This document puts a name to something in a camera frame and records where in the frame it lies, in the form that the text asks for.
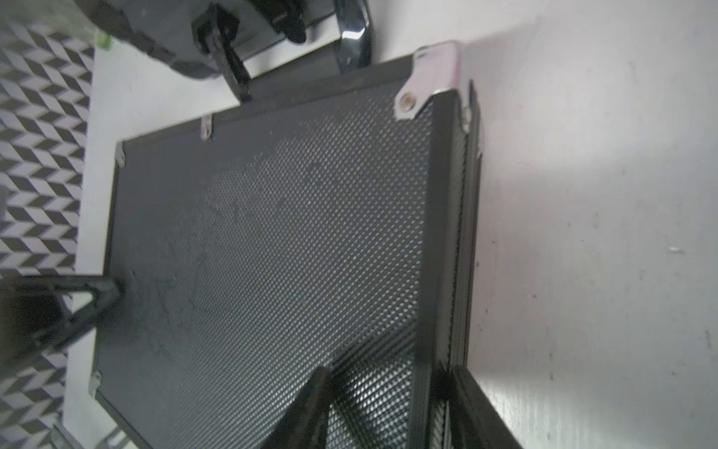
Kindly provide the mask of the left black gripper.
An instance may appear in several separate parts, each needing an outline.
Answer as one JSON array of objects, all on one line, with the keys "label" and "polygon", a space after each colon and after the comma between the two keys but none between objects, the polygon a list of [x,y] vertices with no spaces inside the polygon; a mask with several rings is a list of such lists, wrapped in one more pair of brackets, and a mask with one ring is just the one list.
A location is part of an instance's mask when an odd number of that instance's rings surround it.
[{"label": "left black gripper", "polygon": [[123,297],[104,275],[14,276],[1,280],[1,374],[13,376],[90,330]]}]

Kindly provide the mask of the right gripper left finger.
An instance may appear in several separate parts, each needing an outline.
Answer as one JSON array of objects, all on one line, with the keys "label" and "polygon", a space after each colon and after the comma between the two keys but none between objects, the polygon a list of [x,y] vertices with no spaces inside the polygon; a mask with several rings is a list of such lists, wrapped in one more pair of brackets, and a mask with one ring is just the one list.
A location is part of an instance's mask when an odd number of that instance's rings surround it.
[{"label": "right gripper left finger", "polygon": [[334,398],[329,368],[316,368],[261,448],[325,448]]}]

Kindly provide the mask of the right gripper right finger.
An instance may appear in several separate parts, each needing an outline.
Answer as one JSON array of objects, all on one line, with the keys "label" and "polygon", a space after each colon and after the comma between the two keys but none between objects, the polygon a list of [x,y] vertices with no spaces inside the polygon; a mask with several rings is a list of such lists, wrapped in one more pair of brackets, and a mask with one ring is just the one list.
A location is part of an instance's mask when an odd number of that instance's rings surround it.
[{"label": "right gripper right finger", "polygon": [[452,367],[448,402],[452,447],[522,448],[467,367]]}]

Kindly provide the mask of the black poker case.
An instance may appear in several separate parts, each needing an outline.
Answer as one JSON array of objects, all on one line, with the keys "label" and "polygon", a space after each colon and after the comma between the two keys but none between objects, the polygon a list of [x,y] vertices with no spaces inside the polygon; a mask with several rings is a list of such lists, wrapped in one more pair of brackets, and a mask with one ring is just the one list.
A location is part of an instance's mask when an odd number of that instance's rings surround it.
[{"label": "black poker case", "polygon": [[[99,30],[196,80],[223,77],[245,103],[268,92],[368,67],[373,29],[365,1],[79,1]],[[310,43],[335,18],[340,35],[254,76],[246,62],[280,43]]]},{"label": "black poker case", "polygon": [[325,448],[445,448],[479,112],[455,41],[118,145],[96,398],[139,448],[261,448],[331,370]]}]

